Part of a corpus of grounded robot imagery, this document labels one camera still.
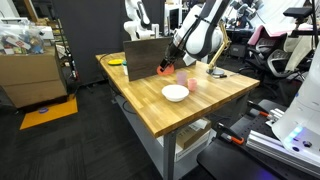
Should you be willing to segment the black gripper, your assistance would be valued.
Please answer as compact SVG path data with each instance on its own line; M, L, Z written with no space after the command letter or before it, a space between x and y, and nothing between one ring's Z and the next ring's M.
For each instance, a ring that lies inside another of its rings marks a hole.
M160 69L164 70L175 70L175 61L177 61L182 55L184 51L176 47L174 44L170 44L165 51L164 59L160 63Z

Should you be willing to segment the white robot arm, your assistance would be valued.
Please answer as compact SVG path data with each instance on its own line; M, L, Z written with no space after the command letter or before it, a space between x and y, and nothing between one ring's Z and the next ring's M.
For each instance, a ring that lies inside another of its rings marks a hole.
M183 21L168 45L158 72L172 67L183 53L187 66L213 51L213 35L230 0L206 0ZM317 48L306 79L289 108L272 126L273 134L295 157L320 164L320 48Z

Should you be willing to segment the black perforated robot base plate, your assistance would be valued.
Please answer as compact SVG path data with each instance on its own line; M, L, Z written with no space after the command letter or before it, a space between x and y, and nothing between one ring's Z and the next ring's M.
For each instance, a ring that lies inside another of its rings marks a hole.
M231 129L245 138L243 145L219 137L200 152L198 164L216 180L319 180L296 167L287 165L246 146L250 130L275 138L264 122L266 118L252 109L248 118L238 120Z

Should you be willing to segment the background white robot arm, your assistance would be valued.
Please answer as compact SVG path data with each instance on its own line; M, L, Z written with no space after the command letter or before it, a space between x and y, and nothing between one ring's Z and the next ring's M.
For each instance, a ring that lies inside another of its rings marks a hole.
M159 25L150 22L142 0L125 0L125 8L129 21L123 27L132 41L159 37Z

